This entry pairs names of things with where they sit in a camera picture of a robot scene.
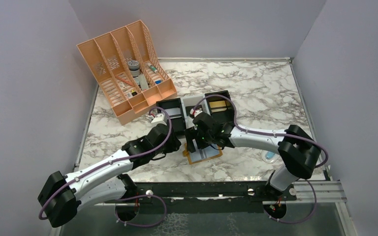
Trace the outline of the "light blue card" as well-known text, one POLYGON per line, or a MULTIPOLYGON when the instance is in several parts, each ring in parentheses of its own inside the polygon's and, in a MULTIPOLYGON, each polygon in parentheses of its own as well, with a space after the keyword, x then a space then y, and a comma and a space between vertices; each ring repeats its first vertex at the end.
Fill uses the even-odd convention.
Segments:
POLYGON ((202 161, 206 161, 209 159, 217 158, 222 156, 222 151, 214 149, 212 147, 208 147, 202 150, 197 150, 196 152, 189 153, 188 161, 193 163, 198 163, 202 161))

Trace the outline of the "tan leather card holder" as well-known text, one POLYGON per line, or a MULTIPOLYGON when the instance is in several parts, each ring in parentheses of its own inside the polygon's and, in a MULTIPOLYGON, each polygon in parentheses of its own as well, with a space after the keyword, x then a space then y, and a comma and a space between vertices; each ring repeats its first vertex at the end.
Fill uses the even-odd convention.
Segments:
POLYGON ((222 148, 215 144, 213 144, 212 146, 208 146, 204 149, 199 149, 196 143, 194 143, 194 147, 195 152, 190 152, 188 144, 185 143, 185 149, 182 152, 183 157, 187 158, 188 163, 190 165, 218 158, 223 155, 222 148))

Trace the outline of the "white silver card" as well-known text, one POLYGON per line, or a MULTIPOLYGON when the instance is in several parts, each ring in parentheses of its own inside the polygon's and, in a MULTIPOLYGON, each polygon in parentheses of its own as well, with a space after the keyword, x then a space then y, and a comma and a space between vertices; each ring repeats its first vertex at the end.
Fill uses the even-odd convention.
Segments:
POLYGON ((169 117, 171 119, 174 118, 180 118, 182 116, 182 112, 180 108, 170 108, 166 109, 166 112, 168 113, 169 117))

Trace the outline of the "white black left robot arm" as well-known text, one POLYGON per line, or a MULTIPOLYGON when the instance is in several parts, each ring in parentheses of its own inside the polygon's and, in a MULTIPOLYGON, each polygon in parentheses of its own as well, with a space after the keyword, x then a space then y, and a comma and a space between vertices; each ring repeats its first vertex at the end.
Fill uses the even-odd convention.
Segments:
POLYGON ((127 174, 154 160, 180 149, 181 141, 169 125, 158 124, 147 135, 126 142, 110 157, 81 171, 49 175, 38 201, 38 218, 49 220, 53 228, 73 219, 78 211, 110 200, 135 201, 146 197, 127 174))

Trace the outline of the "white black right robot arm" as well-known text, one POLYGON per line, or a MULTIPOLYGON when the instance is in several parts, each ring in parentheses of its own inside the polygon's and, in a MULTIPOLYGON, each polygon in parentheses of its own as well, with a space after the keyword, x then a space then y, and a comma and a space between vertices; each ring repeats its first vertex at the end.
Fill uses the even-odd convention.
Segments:
POLYGON ((197 110, 193 113, 193 130, 199 147, 217 145, 221 148, 255 148, 273 152, 283 165, 275 170, 266 183, 266 190, 281 195, 298 179, 309 179, 318 167, 324 149, 297 125, 286 130, 248 128, 234 122, 218 123, 211 115, 197 110))

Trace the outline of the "gold credit card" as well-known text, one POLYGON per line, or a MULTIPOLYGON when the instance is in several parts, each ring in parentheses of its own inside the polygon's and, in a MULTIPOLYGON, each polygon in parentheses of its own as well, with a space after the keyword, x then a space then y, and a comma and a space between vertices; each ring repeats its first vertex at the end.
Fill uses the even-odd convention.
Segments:
POLYGON ((211 113, 224 112, 228 110, 227 102, 225 100, 209 102, 211 113))

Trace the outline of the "black right tray bin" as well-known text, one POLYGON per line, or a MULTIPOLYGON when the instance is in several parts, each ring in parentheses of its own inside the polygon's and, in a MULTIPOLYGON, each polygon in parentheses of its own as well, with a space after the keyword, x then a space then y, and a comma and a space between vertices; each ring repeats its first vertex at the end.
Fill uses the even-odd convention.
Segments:
POLYGON ((234 123, 234 109, 229 101, 224 98, 213 96, 206 99, 211 117, 217 123, 234 123))

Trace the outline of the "black tray bin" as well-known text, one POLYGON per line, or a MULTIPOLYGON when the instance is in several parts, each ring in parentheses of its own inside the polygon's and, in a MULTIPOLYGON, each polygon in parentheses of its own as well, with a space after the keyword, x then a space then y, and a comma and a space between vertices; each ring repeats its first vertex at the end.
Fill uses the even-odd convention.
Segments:
POLYGON ((163 108, 169 114, 174 134, 178 137, 182 137, 186 129, 186 123, 183 117, 184 112, 181 99, 174 98, 158 101, 156 106, 163 108))
POLYGON ((211 117, 217 123, 234 123, 234 109, 229 101, 224 98, 213 96, 206 99, 211 117))

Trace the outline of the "black left tray bin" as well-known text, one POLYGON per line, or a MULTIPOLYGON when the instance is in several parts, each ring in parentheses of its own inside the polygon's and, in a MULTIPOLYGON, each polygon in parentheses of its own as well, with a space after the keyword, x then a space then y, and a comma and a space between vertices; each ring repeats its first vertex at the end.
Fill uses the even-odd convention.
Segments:
POLYGON ((186 129, 186 123, 183 117, 184 112, 181 99, 174 98, 158 101, 156 106, 163 108, 169 114, 174 134, 178 137, 182 137, 186 129))

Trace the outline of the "clear blue packaged item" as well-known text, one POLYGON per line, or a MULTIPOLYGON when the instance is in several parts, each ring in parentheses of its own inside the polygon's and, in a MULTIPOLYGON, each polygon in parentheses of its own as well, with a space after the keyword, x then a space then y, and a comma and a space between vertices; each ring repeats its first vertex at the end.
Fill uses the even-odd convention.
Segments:
POLYGON ((262 151, 261 153, 261 159, 265 162, 265 163, 268 163, 268 164, 272 164, 274 162, 276 162, 278 159, 279 159, 279 155, 274 153, 274 152, 270 152, 270 151, 262 151))

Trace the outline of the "grey round jar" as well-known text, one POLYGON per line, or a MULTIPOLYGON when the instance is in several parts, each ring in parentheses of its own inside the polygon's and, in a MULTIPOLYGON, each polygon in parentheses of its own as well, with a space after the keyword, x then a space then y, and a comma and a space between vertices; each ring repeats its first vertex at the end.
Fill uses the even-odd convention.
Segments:
POLYGON ((141 74, 140 63, 137 60, 129 60, 127 65, 132 77, 138 77, 141 74))

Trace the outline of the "peach plastic desk organizer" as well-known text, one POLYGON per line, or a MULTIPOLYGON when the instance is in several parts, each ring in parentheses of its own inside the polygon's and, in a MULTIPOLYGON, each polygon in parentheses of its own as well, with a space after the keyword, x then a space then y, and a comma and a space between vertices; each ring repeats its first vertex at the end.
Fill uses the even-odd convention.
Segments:
POLYGON ((122 125, 142 116, 158 101, 177 96, 171 77, 160 65, 150 31, 141 20, 82 42, 77 48, 122 125), (132 77, 129 60, 140 63, 138 77, 132 77), (127 90, 121 90, 118 80, 128 85, 127 90))

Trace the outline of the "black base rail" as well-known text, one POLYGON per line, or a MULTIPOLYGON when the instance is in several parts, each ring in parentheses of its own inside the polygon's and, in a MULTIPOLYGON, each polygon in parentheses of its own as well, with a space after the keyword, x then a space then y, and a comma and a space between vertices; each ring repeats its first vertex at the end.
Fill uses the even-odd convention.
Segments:
POLYGON ((162 213, 262 213, 263 206, 295 201, 285 190, 280 196, 267 192, 265 181, 218 182, 136 182, 136 189, 126 197, 137 200, 110 198, 121 211, 138 210, 141 214, 162 213))

